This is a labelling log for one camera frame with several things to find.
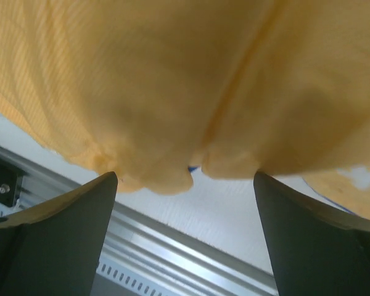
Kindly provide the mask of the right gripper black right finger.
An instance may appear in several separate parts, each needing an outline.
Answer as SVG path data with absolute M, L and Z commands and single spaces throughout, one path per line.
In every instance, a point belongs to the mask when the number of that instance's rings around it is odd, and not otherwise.
M 253 179 L 279 295 L 370 295 L 370 220 Z

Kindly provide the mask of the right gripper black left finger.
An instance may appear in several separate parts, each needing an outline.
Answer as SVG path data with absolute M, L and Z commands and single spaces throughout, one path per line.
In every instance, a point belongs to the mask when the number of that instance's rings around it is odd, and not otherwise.
M 116 191 L 110 172 L 0 217 L 0 295 L 89 295 Z

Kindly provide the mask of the yellow Mickey Mouse pillowcase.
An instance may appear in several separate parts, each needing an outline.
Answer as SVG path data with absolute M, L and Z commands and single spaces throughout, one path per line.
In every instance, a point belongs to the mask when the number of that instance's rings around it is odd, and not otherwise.
M 261 170 L 370 219 L 370 1 L 0 1 L 0 113 L 123 192 Z

